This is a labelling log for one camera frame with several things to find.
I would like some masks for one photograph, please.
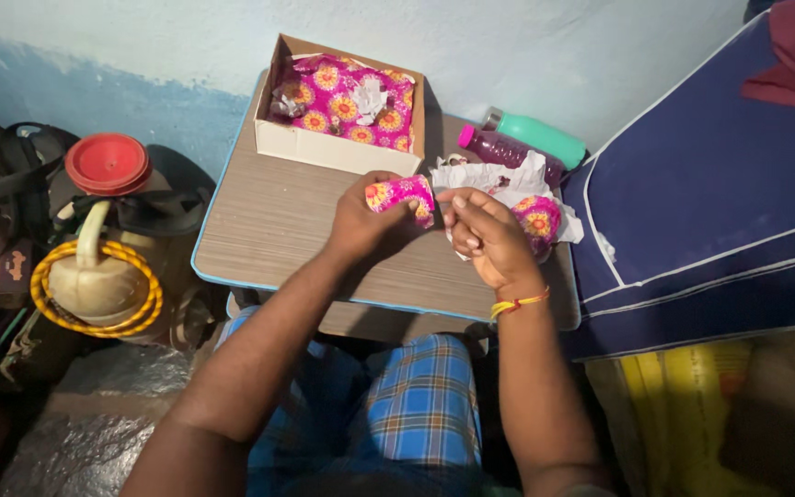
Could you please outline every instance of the desk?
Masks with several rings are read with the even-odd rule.
[[[251,109],[256,106],[260,89],[257,85]],[[462,152],[476,159],[456,145],[458,132],[467,122],[432,114],[426,117],[426,141],[443,138],[434,151],[429,144],[421,172],[434,164],[438,154]],[[253,113],[249,112],[207,211],[193,254],[193,268],[202,279],[213,283],[277,289],[323,247],[337,199],[357,179],[353,173],[257,154]],[[580,314],[565,244],[558,245],[542,271],[551,286],[558,326],[575,328]],[[322,331],[358,336],[351,330],[359,328],[355,324],[371,311],[367,306],[373,305],[440,315],[419,317],[413,334],[460,332],[474,320],[490,318],[493,292],[473,266],[453,252],[443,230],[430,230],[374,266],[349,300],[356,303],[334,306]],[[375,313],[383,318],[389,315],[382,310]]]

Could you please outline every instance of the person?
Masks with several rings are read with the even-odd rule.
[[[234,333],[156,426],[123,496],[480,491],[480,423],[460,340],[428,335],[364,363],[312,340],[348,272],[412,219],[418,201],[367,207],[366,186],[397,178],[373,172],[351,186],[321,252],[227,326]],[[524,231],[480,190],[437,200],[449,202],[453,248],[495,299],[535,300],[497,318],[502,424],[524,494],[612,495]]]

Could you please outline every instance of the pink bottle cap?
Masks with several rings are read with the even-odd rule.
[[[474,137],[474,132],[477,131],[471,125],[464,125],[462,127],[462,131],[458,134],[458,140],[456,144],[463,149],[468,146],[468,143],[471,143],[471,139]]]

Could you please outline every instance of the yellow bag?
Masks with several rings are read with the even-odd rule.
[[[720,341],[620,359],[646,450],[652,497],[778,497],[718,460],[748,341]]]

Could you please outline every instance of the teal water bottle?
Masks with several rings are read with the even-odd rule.
[[[570,171],[585,157],[585,143],[578,138],[550,127],[540,120],[502,112],[496,107],[487,110],[483,131],[498,131],[544,150],[560,159]]]

